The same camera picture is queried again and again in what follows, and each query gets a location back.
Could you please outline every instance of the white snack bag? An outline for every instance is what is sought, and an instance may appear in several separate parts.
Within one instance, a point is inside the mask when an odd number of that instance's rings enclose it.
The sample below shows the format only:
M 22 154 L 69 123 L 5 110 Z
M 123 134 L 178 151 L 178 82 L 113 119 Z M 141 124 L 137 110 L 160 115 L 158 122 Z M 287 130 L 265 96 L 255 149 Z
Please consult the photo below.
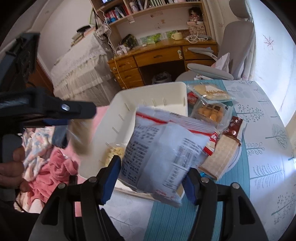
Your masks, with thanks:
M 176 190 L 215 128 L 202 120 L 141 107 L 126 147 L 119 179 L 137 192 L 151 193 L 179 207 Z

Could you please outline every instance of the metal screw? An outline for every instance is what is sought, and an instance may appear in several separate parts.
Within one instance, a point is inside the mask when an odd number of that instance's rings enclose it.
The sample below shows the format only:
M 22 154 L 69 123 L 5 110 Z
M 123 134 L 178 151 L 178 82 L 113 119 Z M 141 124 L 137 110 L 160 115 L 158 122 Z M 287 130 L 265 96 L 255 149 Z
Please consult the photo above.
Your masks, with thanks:
M 57 187 L 58 187 L 59 189 L 63 189 L 65 186 L 66 186 L 65 183 L 60 183 Z
M 238 183 L 233 183 L 233 184 L 232 184 L 232 187 L 233 187 L 234 189 L 239 189 L 239 184 L 238 184 Z
M 65 111 L 69 111 L 70 106 L 68 106 L 67 104 L 62 104 L 62 109 L 65 110 Z
M 202 177 L 200 179 L 203 183 L 208 183 L 209 182 L 209 179 L 207 177 Z
M 96 177 L 90 177 L 90 178 L 89 178 L 89 182 L 90 182 L 90 183 L 95 183 L 96 180 L 97 180 Z

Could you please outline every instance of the human hand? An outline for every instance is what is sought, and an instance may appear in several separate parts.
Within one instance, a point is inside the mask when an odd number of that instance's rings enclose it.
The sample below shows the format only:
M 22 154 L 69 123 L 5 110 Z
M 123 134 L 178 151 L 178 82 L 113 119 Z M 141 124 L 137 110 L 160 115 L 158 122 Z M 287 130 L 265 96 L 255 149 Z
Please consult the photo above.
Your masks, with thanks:
M 25 150 L 20 147 L 13 152 L 13 161 L 0 163 L 0 186 L 6 188 L 17 188 L 22 192 L 30 190 L 29 183 L 23 179 L 24 172 L 23 160 L 25 158 Z

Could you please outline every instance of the tablecloth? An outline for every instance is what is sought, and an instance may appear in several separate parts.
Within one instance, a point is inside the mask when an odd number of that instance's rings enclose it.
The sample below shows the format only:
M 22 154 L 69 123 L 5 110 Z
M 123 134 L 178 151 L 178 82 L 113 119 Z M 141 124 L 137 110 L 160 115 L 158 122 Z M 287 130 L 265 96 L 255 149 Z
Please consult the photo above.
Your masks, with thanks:
M 277 241 L 295 215 L 296 201 L 296 164 L 283 123 L 256 82 L 202 82 L 232 93 L 236 97 L 233 115 L 247 122 L 240 159 L 218 183 L 238 182 L 254 205 L 269 240 Z M 196 216 L 196 207 L 186 196 L 182 202 L 180 208 L 174 208 L 113 192 L 104 208 L 126 241 L 182 241 L 187 240 Z M 221 208 L 219 203 L 212 240 L 219 239 Z

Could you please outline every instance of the gray chair backrest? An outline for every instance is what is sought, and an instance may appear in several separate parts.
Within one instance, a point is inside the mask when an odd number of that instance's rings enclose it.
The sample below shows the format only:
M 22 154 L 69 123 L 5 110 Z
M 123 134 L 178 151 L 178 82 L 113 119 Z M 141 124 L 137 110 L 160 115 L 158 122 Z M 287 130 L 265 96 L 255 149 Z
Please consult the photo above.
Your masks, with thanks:
M 236 21 L 229 23 L 223 35 L 218 59 L 229 53 L 229 73 L 235 80 L 239 79 L 240 70 L 249 54 L 255 39 L 255 28 L 252 22 Z

